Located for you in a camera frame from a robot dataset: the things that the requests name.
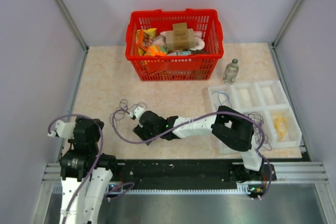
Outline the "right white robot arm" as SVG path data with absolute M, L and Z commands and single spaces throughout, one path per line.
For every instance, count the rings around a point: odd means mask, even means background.
M 254 140 L 252 119 L 227 106 L 222 105 L 216 112 L 198 118 L 171 116 L 166 119 L 138 107 L 130 113 L 130 118 L 138 123 L 133 132 L 146 144 L 158 138 L 171 141 L 193 136 L 214 136 L 240 153 L 248 178 L 256 180 L 264 174 L 263 160 Z

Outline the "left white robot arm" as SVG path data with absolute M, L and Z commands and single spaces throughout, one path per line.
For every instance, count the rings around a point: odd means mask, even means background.
M 117 178 L 116 158 L 102 153 L 104 123 L 100 119 L 74 114 L 48 126 L 48 135 L 67 139 L 70 148 L 62 155 L 60 177 L 62 202 L 60 223 L 97 223 L 109 181 Z

